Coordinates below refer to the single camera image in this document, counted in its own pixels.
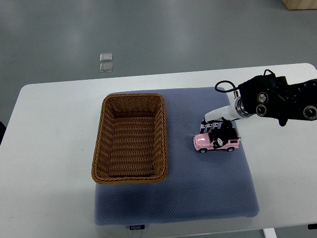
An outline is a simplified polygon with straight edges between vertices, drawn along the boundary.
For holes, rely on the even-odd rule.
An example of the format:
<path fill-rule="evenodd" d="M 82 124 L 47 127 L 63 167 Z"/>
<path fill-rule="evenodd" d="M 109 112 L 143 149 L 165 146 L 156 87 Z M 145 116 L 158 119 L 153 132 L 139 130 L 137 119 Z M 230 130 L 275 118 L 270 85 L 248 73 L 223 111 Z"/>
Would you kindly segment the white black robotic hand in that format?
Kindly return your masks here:
<path fill-rule="evenodd" d="M 243 109 L 241 97 L 236 97 L 229 106 L 206 113 L 200 125 L 200 133 L 211 131 L 215 140 L 213 147 L 216 149 L 226 145 L 231 134 L 232 122 L 248 116 Z"/>

